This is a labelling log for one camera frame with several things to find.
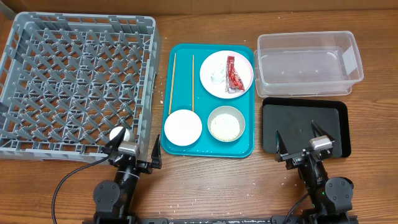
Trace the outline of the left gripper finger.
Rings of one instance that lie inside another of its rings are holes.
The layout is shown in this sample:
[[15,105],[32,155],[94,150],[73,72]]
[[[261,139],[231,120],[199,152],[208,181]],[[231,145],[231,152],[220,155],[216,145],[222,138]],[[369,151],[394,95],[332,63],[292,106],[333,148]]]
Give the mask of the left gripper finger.
[[155,141],[152,154],[151,154],[151,159],[152,159],[152,168],[154,169],[161,169],[162,168],[162,156],[161,156],[161,150],[160,150],[160,135],[157,135],[157,139]]
[[116,150],[124,139],[126,128],[118,126],[111,130],[109,142],[105,145],[106,149],[111,151]]

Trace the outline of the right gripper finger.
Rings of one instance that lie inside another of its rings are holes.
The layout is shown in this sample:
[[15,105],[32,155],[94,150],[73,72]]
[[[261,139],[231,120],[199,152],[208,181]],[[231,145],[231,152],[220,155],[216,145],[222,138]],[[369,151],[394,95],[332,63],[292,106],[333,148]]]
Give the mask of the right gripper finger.
[[288,154],[289,152],[283,142],[280,132],[276,130],[276,157],[283,157]]
[[331,142],[335,142],[335,138],[324,131],[314,120],[311,121],[311,127],[316,138],[326,136]]

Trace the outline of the small white bowl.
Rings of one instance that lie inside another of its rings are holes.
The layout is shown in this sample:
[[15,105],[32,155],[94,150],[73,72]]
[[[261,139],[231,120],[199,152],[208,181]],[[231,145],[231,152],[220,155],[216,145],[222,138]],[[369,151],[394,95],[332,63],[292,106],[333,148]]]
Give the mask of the small white bowl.
[[201,136],[203,125],[200,117],[191,110],[171,113],[164,124],[166,138],[174,145],[189,146]]

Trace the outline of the grey bowl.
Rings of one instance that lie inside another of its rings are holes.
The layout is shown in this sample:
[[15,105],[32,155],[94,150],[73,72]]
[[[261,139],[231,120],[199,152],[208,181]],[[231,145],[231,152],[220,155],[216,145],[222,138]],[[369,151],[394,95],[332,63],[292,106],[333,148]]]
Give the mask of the grey bowl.
[[210,115],[209,115],[209,117],[208,117],[208,130],[209,130],[209,132],[210,132],[210,123],[211,123],[211,121],[217,116],[217,115],[219,115],[219,114],[231,114],[231,115],[233,115],[233,116],[235,116],[237,119],[238,119],[238,121],[239,121],[239,125],[240,125],[240,133],[239,133],[239,136],[235,139],[235,140],[237,140],[237,139],[239,139],[241,136],[242,136],[242,134],[243,134],[243,132],[244,132],[244,130],[245,130],[245,127],[246,127],[246,121],[245,121],[245,119],[244,119],[244,116],[243,116],[243,114],[238,110],[238,109],[236,109],[235,107],[232,107],[232,106],[220,106],[220,107],[217,107],[217,108],[215,108],[211,113],[210,113]]

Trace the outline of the white rice pile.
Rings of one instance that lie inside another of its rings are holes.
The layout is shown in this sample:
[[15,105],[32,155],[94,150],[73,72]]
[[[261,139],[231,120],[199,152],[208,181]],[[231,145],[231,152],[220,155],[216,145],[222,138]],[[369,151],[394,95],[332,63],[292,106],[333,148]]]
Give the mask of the white rice pile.
[[239,121],[231,114],[219,114],[210,123],[210,133],[220,141],[233,141],[240,133]]

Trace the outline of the red snack wrapper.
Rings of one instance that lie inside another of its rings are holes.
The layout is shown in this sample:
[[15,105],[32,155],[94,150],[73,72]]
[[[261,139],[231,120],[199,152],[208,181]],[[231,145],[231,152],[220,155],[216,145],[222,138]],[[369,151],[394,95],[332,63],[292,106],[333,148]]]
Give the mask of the red snack wrapper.
[[226,61],[226,92],[232,94],[245,90],[242,79],[234,67],[234,56],[228,56]]

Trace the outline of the white tissue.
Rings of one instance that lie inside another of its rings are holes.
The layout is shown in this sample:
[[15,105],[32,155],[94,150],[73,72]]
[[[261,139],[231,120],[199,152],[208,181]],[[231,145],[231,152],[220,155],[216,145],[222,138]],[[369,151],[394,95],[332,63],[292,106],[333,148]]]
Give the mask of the white tissue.
[[226,76],[226,64],[224,62],[214,63],[210,66],[211,82],[215,85],[223,83]]

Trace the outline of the wooden chopstick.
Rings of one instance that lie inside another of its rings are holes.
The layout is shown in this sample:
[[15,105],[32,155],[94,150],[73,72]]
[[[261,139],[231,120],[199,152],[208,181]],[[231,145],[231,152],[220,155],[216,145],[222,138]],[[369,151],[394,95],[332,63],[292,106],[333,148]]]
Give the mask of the wooden chopstick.
[[176,60],[177,60],[177,53],[175,52],[174,62],[173,62],[173,67],[172,67],[172,81],[171,81],[171,87],[170,87],[169,115],[171,115],[171,113],[172,113],[172,101],[173,101],[173,95],[174,95],[174,78],[175,78]]
[[192,55],[192,111],[195,112],[195,56]]

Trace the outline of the large white plate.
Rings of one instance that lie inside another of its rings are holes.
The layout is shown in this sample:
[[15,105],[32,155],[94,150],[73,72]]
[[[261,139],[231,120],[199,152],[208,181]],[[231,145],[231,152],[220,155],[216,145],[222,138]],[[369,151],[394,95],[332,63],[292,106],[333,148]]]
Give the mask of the large white plate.
[[[237,71],[243,90],[231,90],[227,85],[227,59],[234,58],[234,69]],[[222,99],[233,99],[245,94],[254,80],[254,72],[249,60],[242,54],[221,50],[208,56],[200,67],[200,81],[205,90],[211,95]]]

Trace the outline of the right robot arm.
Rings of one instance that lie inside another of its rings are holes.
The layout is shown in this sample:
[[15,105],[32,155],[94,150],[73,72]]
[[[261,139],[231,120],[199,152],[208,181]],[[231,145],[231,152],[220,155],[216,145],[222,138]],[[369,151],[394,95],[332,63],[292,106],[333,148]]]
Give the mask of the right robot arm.
[[353,209],[353,182],[346,177],[329,178],[323,165],[332,156],[335,139],[316,122],[311,126],[314,138],[309,140],[309,147],[294,154],[288,152],[280,132],[275,134],[275,160],[285,162],[288,170],[298,170],[307,193],[286,216],[273,216],[272,222],[358,224],[356,216],[348,215]]

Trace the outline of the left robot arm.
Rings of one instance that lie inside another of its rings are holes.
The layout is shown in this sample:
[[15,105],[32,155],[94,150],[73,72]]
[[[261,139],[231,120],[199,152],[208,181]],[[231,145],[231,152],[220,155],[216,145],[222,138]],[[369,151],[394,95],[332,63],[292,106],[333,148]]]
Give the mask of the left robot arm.
[[148,162],[138,159],[139,145],[125,141],[126,133],[127,129],[122,128],[104,147],[107,161],[118,169],[113,180],[104,180],[94,189],[96,211],[93,223],[142,223],[130,207],[140,175],[151,174],[154,169],[162,167],[160,137],[156,139],[152,160]]

